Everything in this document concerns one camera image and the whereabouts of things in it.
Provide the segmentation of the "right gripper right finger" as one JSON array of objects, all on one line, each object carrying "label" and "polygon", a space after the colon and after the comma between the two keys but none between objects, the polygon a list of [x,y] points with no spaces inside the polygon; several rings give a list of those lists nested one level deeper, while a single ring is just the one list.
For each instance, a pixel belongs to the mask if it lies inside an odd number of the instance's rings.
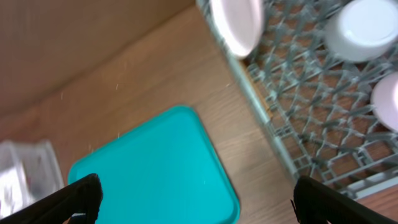
[{"label": "right gripper right finger", "polygon": [[292,206],[300,224],[397,224],[307,176],[298,179]]}]

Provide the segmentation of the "grey bowl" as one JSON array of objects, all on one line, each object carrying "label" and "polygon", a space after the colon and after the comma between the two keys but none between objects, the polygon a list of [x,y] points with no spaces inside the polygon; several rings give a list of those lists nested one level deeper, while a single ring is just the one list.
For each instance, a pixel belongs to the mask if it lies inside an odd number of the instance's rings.
[{"label": "grey bowl", "polygon": [[365,62],[386,53],[397,40],[397,1],[354,0],[325,26],[324,43],[336,57]]}]

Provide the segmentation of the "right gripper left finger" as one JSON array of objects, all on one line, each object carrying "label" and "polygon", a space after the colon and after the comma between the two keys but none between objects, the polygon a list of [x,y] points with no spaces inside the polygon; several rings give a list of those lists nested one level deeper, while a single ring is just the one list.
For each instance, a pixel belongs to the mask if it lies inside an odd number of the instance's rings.
[{"label": "right gripper left finger", "polygon": [[99,215],[103,189],[97,174],[56,191],[1,220],[1,224],[88,223]]}]

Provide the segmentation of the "large white plate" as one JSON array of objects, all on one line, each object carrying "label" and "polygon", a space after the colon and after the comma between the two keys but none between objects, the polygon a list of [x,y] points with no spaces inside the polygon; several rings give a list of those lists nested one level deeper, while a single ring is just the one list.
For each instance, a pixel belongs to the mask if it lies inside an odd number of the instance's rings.
[{"label": "large white plate", "polygon": [[262,0],[210,0],[215,27],[228,50],[246,58],[258,45],[264,28]]}]

